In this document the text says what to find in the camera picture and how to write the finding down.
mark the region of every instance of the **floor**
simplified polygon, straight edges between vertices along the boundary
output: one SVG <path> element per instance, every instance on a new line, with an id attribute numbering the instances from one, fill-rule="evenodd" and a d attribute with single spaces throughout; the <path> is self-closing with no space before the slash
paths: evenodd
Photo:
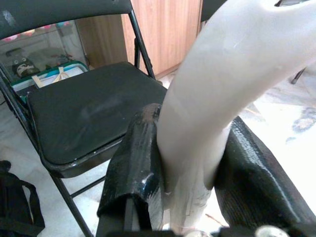
<path id="1" fill-rule="evenodd" d="M 168 87 L 175 73 L 161 79 Z M 263 140 L 296 185 L 310 208 L 316 213 L 311 182 L 316 178 L 311 159 L 316 137 L 316 65 L 308 67 L 295 85 L 285 79 L 268 90 L 241 114 L 247 125 Z M 40 163 L 18 120 L 6 103 L 0 106 L 0 160 L 12 163 L 11 171 L 37 188 L 46 228 L 39 237 L 81 237 L 78 225 L 62 200 L 50 176 Z M 105 163 L 82 176 L 65 180 L 70 192 L 106 173 Z M 103 183 L 75 198 L 93 233 L 98 219 L 96 210 Z M 220 214 L 215 193 L 211 195 L 205 215 L 197 225 L 201 230 L 215 231 L 227 225 Z"/>

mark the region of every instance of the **black bag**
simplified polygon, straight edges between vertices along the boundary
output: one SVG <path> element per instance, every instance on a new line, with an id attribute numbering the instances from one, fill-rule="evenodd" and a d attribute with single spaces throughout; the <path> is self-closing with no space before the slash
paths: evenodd
<path id="1" fill-rule="evenodd" d="M 30 190 L 30 207 L 22 186 Z M 0 237 L 35 237 L 44 228 L 35 186 L 0 171 Z"/>

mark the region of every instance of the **black seat cushion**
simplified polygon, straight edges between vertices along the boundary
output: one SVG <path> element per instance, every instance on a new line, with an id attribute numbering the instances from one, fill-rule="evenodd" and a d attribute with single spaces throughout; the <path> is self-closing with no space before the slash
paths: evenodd
<path id="1" fill-rule="evenodd" d="M 28 96 L 42 158 L 70 163 L 123 136 L 132 116 L 166 89 L 130 63 L 45 86 Z"/>

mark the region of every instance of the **cabinet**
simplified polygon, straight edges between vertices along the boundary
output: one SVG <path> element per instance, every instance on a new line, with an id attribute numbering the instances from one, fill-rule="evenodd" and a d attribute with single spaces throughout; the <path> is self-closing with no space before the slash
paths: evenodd
<path id="1" fill-rule="evenodd" d="M 175 70 L 193 44 L 200 23 L 202 0 L 132 0 L 156 77 Z M 134 63 L 134 32 L 128 15 L 77 20 L 81 41 L 94 68 Z M 145 66 L 141 60 L 141 69 Z"/>

